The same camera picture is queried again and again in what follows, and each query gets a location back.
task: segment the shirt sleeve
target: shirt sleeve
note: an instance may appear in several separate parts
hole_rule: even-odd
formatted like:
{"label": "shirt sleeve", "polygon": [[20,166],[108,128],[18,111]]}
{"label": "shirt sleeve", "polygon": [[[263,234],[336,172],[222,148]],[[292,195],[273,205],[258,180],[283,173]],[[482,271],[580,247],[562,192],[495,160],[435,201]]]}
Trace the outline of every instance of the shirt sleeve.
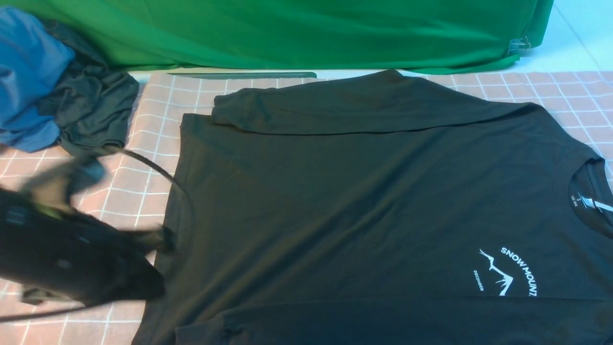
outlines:
{"label": "shirt sleeve", "polygon": [[216,125],[260,134],[393,133],[490,120],[532,103],[498,103],[395,70],[217,96]]}

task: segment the mountain graphic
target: mountain graphic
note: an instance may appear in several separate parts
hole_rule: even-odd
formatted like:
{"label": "mountain graphic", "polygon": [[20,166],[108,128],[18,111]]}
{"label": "mountain graphic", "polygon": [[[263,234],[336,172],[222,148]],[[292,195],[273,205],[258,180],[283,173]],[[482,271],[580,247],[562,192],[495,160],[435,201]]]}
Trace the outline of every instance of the mountain graphic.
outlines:
{"label": "mountain graphic", "polygon": [[483,256],[485,256],[489,261],[490,261],[490,271],[496,271],[498,274],[500,274],[502,276],[502,279],[497,281],[496,283],[502,283],[500,285],[500,287],[502,287],[502,291],[500,292],[499,296],[505,296],[506,295],[506,291],[509,290],[509,287],[511,286],[511,283],[513,282],[513,277],[511,277],[510,275],[502,272],[501,270],[499,270],[496,266],[494,266],[494,258],[487,255],[483,250],[479,249],[479,253]]}

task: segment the white print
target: white print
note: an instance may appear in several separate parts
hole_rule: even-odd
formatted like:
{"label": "white print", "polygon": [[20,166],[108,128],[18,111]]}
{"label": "white print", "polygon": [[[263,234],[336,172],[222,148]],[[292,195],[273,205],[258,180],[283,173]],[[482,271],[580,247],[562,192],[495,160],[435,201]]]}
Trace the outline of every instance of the white print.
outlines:
{"label": "white print", "polygon": [[496,271],[498,274],[500,274],[502,276],[502,279],[497,281],[497,283],[502,283],[501,287],[503,289],[500,292],[499,296],[504,296],[506,294],[506,291],[509,290],[509,287],[511,286],[511,283],[513,282],[513,277],[511,277],[510,275],[500,271],[496,266],[494,266],[494,258],[493,257],[487,255],[481,249],[479,249],[479,253],[481,253],[481,255],[485,256],[490,261],[490,271]]}
{"label": "white print", "polygon": [[534,275],[532,275],[532,272],[530,271],[530,267],[528,267],[528,265],[519,257],[519,255],[511,252],[509,249],[502,247],[500,252],[511,258],[511,260],[515,261],[522,268],[524,275],[528,280],[528,285],[530,286],[530,292],[528,294],[530,296],[536,296],[536,281]]}
{"label": "white print", "polygon": [[473,271],[474,273],[474,278],[475,280],[477,280],[477,285],[479,286],[479,291],[483,291],[483,284],[481,283],[481,278],[479,278],[479,272],[477,271]]}

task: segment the white floor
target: white floor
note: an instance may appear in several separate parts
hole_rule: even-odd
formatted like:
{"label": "white floor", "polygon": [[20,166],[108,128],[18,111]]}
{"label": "white floor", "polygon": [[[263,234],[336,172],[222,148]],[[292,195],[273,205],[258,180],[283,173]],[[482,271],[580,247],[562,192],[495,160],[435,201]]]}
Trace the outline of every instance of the white floor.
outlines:
{"label": "white floor", "polygon": [[[237,72],[219,68],[190,72]],[[543,44],[524,53],[505,72],[613,71],[613,0],[555,0]],[[336,79],[372,70],[316,70],[319,78]],[[141,82],[150,72],[132,73]]]}

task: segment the blue fabric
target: blue fabric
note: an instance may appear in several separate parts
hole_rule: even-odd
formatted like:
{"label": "blue fabric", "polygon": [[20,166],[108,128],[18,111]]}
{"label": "blue fabric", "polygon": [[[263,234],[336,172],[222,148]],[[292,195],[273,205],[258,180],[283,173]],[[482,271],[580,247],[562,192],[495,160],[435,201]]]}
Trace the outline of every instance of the blue fabric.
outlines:
{"label": "blue fabric", "polygon": [[36,17],[13,7],[0,7],[0,52],[0,142],[25,152],[44,149],[59,128],[35,103],[53,90],[75,54]]}

